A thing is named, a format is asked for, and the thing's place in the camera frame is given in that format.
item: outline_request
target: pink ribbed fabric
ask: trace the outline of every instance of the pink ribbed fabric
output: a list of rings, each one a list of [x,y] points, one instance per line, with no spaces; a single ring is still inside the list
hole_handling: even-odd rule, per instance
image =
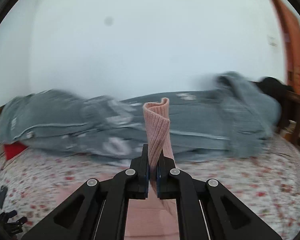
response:
[[[174,159],[169,134],[169,99],[162,98],[160,103],[145,103],[143,115],[148,138],[150,178],[155,179],[155,168],[161,151],[164,156]]]

